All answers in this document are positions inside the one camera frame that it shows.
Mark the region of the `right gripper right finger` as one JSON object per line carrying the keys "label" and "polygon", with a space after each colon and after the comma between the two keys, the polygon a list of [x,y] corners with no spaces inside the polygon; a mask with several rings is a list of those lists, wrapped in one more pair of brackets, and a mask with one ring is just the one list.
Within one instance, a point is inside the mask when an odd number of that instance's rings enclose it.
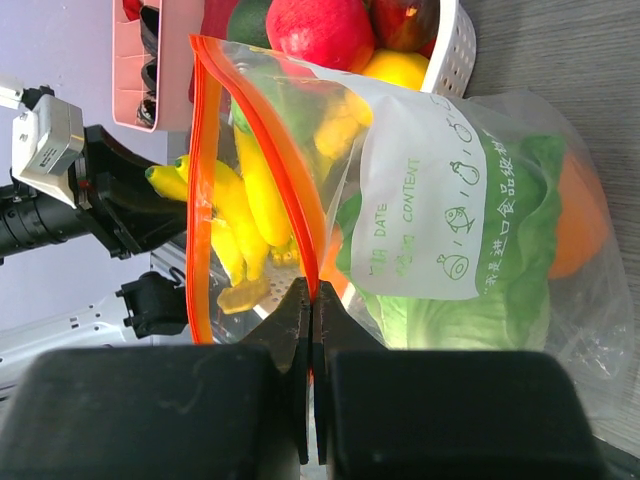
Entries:
{"label": "right gripper right finger", "polygon": [[312,307],[318,459],[333,479],[603,479],[575,387],[531,351],[390,350],[329,282]]}

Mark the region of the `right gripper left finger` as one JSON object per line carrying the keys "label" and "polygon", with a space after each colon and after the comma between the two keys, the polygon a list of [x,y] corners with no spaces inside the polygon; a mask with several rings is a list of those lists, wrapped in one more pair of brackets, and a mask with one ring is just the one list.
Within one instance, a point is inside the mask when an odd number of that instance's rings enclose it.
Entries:
{"label": "right gripper left finger", "polygon": [[296,479],[308,461],[307,285],[226,345],[40,355],[1,427],[5,479]]}

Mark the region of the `clear zip top bag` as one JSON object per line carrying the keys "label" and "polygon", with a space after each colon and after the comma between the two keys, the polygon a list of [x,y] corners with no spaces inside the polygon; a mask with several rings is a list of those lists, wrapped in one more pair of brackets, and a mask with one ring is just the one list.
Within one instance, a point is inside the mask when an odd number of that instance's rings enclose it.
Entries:
{"label": "clear zip top bag", "polygon": [[393,350],[542,351],[612,415],[633,302],[571,124],[528,91],[463,99],[194,35],[187,312],[264,305],[283,268],[330,282]]}

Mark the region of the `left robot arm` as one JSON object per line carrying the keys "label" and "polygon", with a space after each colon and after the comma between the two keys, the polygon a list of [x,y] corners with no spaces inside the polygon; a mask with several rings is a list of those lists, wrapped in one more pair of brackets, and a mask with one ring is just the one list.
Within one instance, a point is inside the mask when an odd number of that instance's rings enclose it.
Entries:
{"label": "left robot arm", "polygon": [[152,270],[142,253],[112,258],[88,236],[30,250],[1,267],[1,396],[9,395],[35,358],[60,348],[189,344],[177,335],[139,338],[125,324],[133,311],[117,292]]}

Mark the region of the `yellow banana bunch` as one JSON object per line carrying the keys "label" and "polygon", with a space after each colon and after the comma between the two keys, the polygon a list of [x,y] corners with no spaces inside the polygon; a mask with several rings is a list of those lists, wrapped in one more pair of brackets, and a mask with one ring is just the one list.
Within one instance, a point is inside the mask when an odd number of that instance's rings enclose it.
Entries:
{"label": "yellow banana bunch", "polygon": [[255,198],[246,190],[240,173],[236,131],[224,124],[215,163],[210,221],[211,247],[229,277],[230,285],[218,295],[217,305],[226,314],[248,311],[264,303],[276,288],[277,275],[300,274],[299,251],[292,236],[281,247],[267,243],[251,209]]}

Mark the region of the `green white cabbage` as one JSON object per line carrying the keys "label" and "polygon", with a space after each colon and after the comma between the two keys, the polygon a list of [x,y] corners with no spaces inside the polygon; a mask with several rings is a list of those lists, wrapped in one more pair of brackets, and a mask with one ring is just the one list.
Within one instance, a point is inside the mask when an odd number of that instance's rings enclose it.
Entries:
{"label": "green white cabbage", "polygon": [[336,265],[395,349],[539,349],[565,151],[556,135],[367,142]]}

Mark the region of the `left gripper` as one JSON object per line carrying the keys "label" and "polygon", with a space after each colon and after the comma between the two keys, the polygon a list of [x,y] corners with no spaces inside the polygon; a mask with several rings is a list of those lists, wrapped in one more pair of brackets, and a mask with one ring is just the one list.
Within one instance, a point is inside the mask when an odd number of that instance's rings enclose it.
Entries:
{"label": "left gripper", "polygon": [[[180,184],[164,184],[163,166],[138,155],[102,125],[84,129],[85,147],[69,172],[74,229],[79,235],[113,235],[112,258],[147,253],[186,231]],[[121,205],[113,200],[159,200]]]}

